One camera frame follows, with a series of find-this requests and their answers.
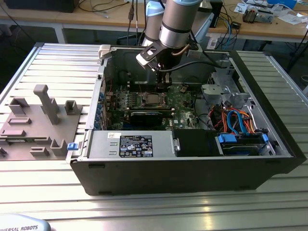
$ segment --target white label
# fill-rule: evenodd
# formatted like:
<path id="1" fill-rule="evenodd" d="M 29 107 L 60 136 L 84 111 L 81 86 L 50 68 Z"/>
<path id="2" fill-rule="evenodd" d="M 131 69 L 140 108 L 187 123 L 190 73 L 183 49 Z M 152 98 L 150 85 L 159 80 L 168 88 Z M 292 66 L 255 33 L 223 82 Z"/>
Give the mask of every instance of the white label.
<path id="1" fill-rule="evenodd" d="M 121 132 L 108 132 L 108 138 L 109 139 L 119 139 L 121 136 Z"/>

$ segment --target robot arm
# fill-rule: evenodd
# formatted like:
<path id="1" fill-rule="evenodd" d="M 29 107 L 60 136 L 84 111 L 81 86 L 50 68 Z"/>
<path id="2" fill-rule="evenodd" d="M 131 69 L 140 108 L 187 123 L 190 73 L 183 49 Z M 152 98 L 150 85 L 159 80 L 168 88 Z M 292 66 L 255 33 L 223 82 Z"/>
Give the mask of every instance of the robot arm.
<path id="1" fill-rule="evenodd" d="M 189 48 L 189 34 L 202 0 L 167 0 L 165 10 L 159 2 L 147 5 L 147 29 L 137 61 L 156 71 L 157 90 L 165 91 L 171 84 L 168 70 L 180 63 Z"/>

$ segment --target power supply label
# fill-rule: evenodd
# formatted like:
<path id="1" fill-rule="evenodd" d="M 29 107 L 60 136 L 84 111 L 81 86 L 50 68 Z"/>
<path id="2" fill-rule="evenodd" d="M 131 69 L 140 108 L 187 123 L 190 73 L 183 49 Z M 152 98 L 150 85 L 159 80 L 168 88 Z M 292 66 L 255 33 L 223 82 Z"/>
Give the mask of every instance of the power supply label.
<path id="1" fill-rule="evenodd" d="M 120 157 L 153 157 L 152 136 L 121 136 Z"/>

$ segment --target gray 3d-printed holder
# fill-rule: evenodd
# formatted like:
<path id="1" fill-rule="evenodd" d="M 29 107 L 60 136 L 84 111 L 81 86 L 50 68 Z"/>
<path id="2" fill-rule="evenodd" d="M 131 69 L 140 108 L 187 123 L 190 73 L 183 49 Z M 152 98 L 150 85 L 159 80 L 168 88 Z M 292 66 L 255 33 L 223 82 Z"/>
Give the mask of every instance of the gray 3d-printed holder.
<path id="1" fill-rule="evenodd" d="M 6 152 L 0 150 L 0 160 L 65 159 L 82 106 L 75 101 L 57 105 L 47 90 L 47 85 L 36 85 L 34 89 L 43 105 L 28 104 L 24 98 L 12 100 L 12 113 L 0 129 L 0 146 Z"/>

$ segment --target aluminum extrusion table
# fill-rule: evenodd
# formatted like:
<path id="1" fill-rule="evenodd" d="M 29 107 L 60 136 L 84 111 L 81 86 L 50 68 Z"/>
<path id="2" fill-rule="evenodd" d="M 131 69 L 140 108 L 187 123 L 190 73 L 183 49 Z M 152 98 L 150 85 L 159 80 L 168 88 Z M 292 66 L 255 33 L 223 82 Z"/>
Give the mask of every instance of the aluminum extrusion table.
<path id="1" fill-rule="evenodd" d="M 75 141 L 82 139 L 98 70 L 96 45 L 44 44 L 35 47 L 0 95 L 0 123 L 14 96 L 39 104 L 37 83 L 62 103 L 83 105 Z M 261 53 L 243 53 L 249 68 L 275 64 Z M 286 126 L 308 154 L 308 112 L 295 83 L 283 73 L 254 73 Z M 308 165 L 277 175 L 255 191 L 128 196 L 89 196 L 65 161 L 0 162 L 0 214 L 21 213 L 47 220 L 53 230 L 308 230 Z"/>

